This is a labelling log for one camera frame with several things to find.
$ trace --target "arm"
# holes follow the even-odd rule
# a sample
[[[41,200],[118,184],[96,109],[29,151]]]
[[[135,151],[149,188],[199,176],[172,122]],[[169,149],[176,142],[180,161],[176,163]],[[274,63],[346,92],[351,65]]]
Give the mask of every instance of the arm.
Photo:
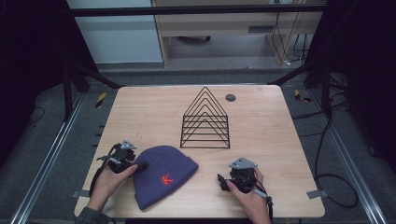
[[[102,214],[108,198],[116,191],[123,180],[136,171],[137,165],[133,165],[125,171],[115,174],[110,167],[106,166],[95,183],[90,201],[82,210],[76,220],[76,224],[108,223],[109,217]]]

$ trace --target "gray floor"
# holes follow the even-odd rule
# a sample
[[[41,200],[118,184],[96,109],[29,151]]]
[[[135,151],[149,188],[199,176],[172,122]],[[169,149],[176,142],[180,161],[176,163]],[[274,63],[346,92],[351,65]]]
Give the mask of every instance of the gray floor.
[[[175,38],[172,41],[170,60],[166,68],[136,69],[133,73],[104,73],[108,78],[124,85],[184,85],[184,84],[264,84],[285,76],[291,69],[300,65],[299,61],[291,65],[275,63],[264,36],[212,36],[210,42],[197,39]],[[315,97],[305,90],[301,82],[304,75],[298,76],[282,90],[290,113],[301,115],[318,111],[315,103],[296,100],[294,90],[303,97]],[[70,133],[64,141],[49,176],[28,217],[29,222],[69,223],[75,218],[74,207],[77,199],[71,197],[73,190],[81,189],[95,151],[106,124],[106,118],[114,101],[116,90],[91,80],[89,93],[83,94],[81,108]],[[100,109],[94,108],[98,95],[106,92],[106,99]],[[74,99],[80,96],[74,92]],[[343,96],[334,98],[334,103],[345,100]],[[8,223],[21,204],[23,197],[50,150],[57,133],[63,124],[64,102],[63,88],[57,86],[42,92],[36,98],[40,106],[32,115],[32,121],[26,127],[21,141],[13,155],[1,171],[0,179],[0,223]],[[322,116],[294,121],[299,135],[320,133],[325,126]],[[361,133],[360,126],[348,112],[341,107],[333,112],[333,127],[342,137],[352,160],[356,163],[363,179],[375,197],[388,223],[396,223],[396,176],[387,162],[372,157],[369,145]],[[320,135],[301,137],[304,153],[314,170]],[[345,179],[348,175],[340,160],[334,141],[326,134],[318,161],[318,172],[337,174]],[[337,202],[351,203],[355,199],[351,189],[335,178],[320,180],[322,186]],[[367,208],[359,203],[354,208],[342,208],[328,198],[323,198],[326,214],[318,219],[303,218],[303,223],[372,223],[367,216]],[[275,223],[285,223],[283,218]]]

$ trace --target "sleeve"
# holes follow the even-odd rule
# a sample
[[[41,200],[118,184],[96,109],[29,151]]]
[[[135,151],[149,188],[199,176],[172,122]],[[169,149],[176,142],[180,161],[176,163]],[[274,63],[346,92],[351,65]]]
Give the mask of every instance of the sleeve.
[[[110,218],[91,208],[84,207],[76,219],[75,224],[108,224]]]

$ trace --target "wrist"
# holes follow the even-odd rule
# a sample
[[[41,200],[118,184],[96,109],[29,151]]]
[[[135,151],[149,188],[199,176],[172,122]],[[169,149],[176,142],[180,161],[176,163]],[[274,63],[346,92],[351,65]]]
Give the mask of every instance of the wrist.
[[[257,206],[255,209],[249,210],[247,212],[247,216],[253,222],[253,224],[268,224],[270,222],[268,207],[267,204],[264,203],[265,200],[262,200],[260,206]]]
[[[91,197],[90,201],[87,204],[87,207],[91,208],[92,210],[102,212],[103,209],[105,208],[106,203],[107,200],[105,199]]]

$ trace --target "metal rail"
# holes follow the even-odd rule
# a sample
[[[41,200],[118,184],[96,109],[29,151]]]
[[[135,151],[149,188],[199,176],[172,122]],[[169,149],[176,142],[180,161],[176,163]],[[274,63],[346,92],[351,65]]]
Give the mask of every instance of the metal rail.
[[[32,211],[33,206],[35,205],[35,201],[38,198],[41,190],[44,187],[44,184],[50,174],[50,171],[55,163],[59,152],[64,144],[64,141],[69,134],[71,127],[76,119],[78,111],[80,110],[81,103],[84,99],[85,93],[79,93],[78,97],[74,104],[74,110],[71,114],[70,118],[64,122],[61,127],[61,130],[58,132],[52,146],[47,154],[46,159],[44,159],[43,164],[40,167],[40,170],[37,172],[35,176],[35,180],[33,181],[32,185],[30,186],[29,190],[27,191],[26,195],[24,196],[20,206],[18,207],[17,211],[14,213],[14,216],[11,219],[11,224],[22,224],[25,223],[27,218]]]
[[[318,93],[313,90],[308,90],[312,96],[313,101],[315,102],[318,109],[321,109]],[[324,122],[326,122],[326,116],[321,114]],[[364,210],[368,218],[373,224],[387,224],[387,220],[382,213],[381,208],[375,200],[373,193],[370,191],[369,186],[364,180],[363,176],[359,168],[356,166],[355,162],[352,160],[351,156],[347,152],[347,148],[343,143],[341,136],[339,135],[337,129],[332,125],[330,127],[330,135],[334,142],[335,151],[338,154],[341,162],[343,163],[344,169],[346,170],[346,174],[349,177],[351,184],[354,186],[355,190],[358,192],[359,199],[361,204],[363,205]]]

